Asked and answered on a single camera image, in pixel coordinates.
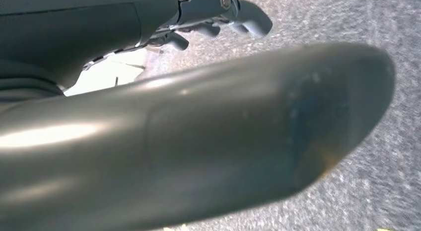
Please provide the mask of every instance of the gray pavement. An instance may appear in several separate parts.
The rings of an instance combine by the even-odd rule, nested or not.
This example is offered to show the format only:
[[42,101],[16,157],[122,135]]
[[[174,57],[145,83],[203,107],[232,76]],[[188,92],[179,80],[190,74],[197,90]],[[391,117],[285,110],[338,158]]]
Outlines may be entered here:
[[321,41],[386,49],[394,102],[369,138],[321,182],[286,201],[188,224],[190,231],[421,231],[421,0],[251,0],[271,17],[266,38],[223,30],[166,48],[143,77]]

